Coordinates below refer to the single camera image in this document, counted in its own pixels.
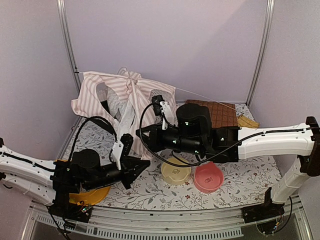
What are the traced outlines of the pink striped pet tent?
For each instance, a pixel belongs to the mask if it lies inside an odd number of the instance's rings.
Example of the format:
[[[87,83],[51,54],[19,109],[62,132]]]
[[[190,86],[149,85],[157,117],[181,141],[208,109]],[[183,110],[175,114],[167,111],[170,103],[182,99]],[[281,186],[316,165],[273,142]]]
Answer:
[[[125,67],[119,74],[87,71],[83,74],[79,96],[72,100],[71,108],[82,117],[99,116],[108,120],[118,136],[131,134],[132,151],[143,160],[151,160],[152,155],[137,137],[136,130],[158,120],[153,109],[147,108],[156,95],[161,95],[171,111],[176,112],[175,93],[174,86],[145,79]]]

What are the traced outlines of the white tent pole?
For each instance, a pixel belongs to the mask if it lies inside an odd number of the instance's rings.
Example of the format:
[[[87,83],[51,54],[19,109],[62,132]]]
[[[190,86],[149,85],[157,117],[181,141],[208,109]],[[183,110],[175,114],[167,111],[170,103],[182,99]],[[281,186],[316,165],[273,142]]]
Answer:
[[[74,70],[73,73],[76,74],[76,75],[84,75],[84,72],[81,72],[81,71],[78,71],[78,70]],[[225,107],[227,107],[229,109],[232,109],[232,110],[236,111],[236,108],[233,108],[233,107],[231,107],[231,106],[229,106],[229,105],[227,105],[225,103],[222,103],[220,101],[214,100],[212,98],[206,97],[204,95],[201,95],[201,94],[198,94],[198,93],[186,90],[186,89],[182,89],[182,88],[179,88],[179,87],[175,87],[175,88],[176,88],[176,90],[179,90],[179,91],[191,94],[191,95],[195,95],[195,96],[201,97],[201,98],[206,99],[206,100],[210,100],[211,102],[216,102],[216,103],[218,103],[218,104],[220,104],[222,106],[225,106]]]

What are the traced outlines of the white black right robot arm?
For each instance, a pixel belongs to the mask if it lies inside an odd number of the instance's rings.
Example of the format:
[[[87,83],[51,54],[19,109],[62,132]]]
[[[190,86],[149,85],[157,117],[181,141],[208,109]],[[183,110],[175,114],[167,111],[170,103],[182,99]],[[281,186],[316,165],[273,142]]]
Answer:
[[[296,155],[297,160],[284,177],[265,193],[259,206],[262,218],[269,218],[290,195],[311,177],[320,174],[320,128],[309,116],[304,123],[276,128],[213,128],[206,106],[187,103],[176,110],[177,125],[168,121],[165,102],[151,103],[162,123],[140,125],[136,135],[155,157],[169,149],[194,154],[200,163],[230,163],[239,160],[277,155]]]

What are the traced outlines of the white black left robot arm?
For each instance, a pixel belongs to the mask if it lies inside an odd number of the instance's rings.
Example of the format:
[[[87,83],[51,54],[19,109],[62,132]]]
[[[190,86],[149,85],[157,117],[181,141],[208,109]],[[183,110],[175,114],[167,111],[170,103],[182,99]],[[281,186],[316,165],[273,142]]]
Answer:
[[[0,144],[0,179],[45,206],[54,206],[70,217],[76,206],[94,206],[108,195],[112,185],[132,183],[147,169],[150,160],[129,155],[129,146],[117,141],[113,162],[102,165],[93,149],[72,153],[71,160],[43,160],[17,153]]]

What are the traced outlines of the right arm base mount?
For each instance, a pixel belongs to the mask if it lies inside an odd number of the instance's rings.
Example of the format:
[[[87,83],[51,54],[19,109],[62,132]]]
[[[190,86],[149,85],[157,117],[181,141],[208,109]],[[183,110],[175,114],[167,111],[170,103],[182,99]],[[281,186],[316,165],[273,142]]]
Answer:
[[[285,213],[284,203],[274,203],[271,198],[271,190],[269,187],[264,194],[264,202],[252,206],[246,206],[241,209],[242,217],[245,223],[262,221],[274,218]]]

